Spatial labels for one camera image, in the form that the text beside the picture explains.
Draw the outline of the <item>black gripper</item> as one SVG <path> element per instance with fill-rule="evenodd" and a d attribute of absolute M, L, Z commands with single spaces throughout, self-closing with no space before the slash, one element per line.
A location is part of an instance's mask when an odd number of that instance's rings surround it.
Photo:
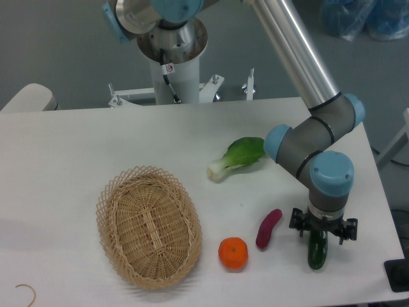
<path fill-rule="evenodd" d="M 289 221 L 289 228 L 299 232 L 299 237 L 304 236 L 305 230 L 322 230 L 333 233 L 339 237 L 339 244 L 345 240 L 357 240 L 358 219 L 341 217 L 330 220 L 328 217 L 318 218 L 311 211 L 306 214 L 298 208 L 293 208 Z"/>

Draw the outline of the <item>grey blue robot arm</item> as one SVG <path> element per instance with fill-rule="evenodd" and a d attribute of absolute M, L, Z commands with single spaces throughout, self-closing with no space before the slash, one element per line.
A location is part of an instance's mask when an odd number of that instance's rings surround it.
<path fill-rule="evenodd" d="M 137 40 L 154 62 L 158 104 L 194 104 L 204 96 L 198 67 L 191 66 L 186 73 L 181 68 L 206 47 L 206 29 L 197 14 L 211 5 L 211 1 L 107 1 L 103 5 L 103 15 L 117 39 Z M 353 164 L 329 147 L 364 119 L 364 106 L 339 90 L 291 1 L 252 1 L 251 7 L 310 112 L 295 128 L 276 126 L 264 142 L 266 154 L 309 191 L 307 211 L 294 209 L 289 225 L 299 232 L 322 230 L 340 241 L 355 240 L 358 221 L 344 218 Z"/>

